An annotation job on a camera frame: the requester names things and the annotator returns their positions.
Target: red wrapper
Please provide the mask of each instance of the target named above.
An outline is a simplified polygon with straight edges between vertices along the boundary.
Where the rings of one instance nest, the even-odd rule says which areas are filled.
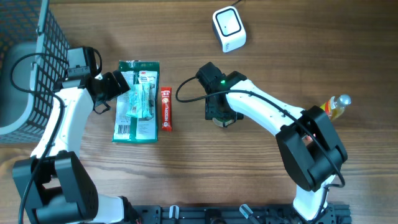
[[[172,131],[172,88],[162,87],[162,130]]]

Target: bottle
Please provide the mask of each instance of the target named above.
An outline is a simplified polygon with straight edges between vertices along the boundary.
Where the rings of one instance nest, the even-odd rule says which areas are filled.
[[[347,94],[343,94],[338,98],[332,96],[330,100],[324,103],[320,108],[322,108],[331,121],[338,118],[344,113],[344,110],[348,105],[351,104],[351,97]]]

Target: wooden table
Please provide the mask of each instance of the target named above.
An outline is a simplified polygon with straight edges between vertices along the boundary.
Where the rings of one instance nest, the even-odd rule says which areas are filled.
[[[252,1],[238,5],[248,39],[224,54],[211,29],[229,1],[54,4],[72,45],[97,48],[103,70],[119,60],[159,60],[160,85],[173,91],[209,61],[237,70],[291,105],[309,108],[347,93],[353,104],[334,122],[348,151],[347,185],[329,201],[350,204],[354,223],[398,218],[398,3],[389,1]],[[189,83],[182,98],[203,95]],[[295,183],[276,141],[246,118],[227,129],[205,121],[204,101],[172,102],[173,132],[157,144],[111,142],[115,110],[92,113],[80,159],[98,192],[134,205],[290,203]],[[0,223],[16,223],[15,161],[35,144],[0,146]]]

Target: bottle cap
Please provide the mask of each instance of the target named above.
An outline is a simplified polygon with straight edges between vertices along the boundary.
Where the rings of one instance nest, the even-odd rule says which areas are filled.
[[[340,106],[348,106],[348,105],[350,105],[351,104],[351,97],[349,97],[349,95],[347,95],[347,94],[343,94],[343,95],[341,95],[339,98],[338,98],[338,101],[337,101],[337,103],[340,105]]]

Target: gray basket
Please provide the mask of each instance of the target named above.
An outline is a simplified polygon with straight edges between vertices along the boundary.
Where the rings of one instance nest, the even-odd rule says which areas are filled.
[[[48,0],[0,0],[0,143],[39,141],[52,110],[51,96],[34,96],[11,86],[14,62],[34,52],[66,60],[68,48]],[[52,57],[31,57],[16,67],[14,81],[26,89],[52,90],[65,69],[66,64]]]

